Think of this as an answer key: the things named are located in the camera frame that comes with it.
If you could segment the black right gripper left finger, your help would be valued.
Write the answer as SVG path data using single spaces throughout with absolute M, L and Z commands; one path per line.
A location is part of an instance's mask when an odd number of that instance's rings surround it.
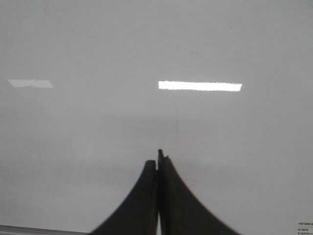
M 91 235 L 155 235 L 157 233 L 158 172 L 147 160 L 143 170 L 119 207 Z

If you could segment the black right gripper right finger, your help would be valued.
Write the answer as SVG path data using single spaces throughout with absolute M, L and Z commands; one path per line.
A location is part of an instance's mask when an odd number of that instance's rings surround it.
M 158 150 L 158 209 L 163 235 L 237 235 L 191 192 L 169 156 Z

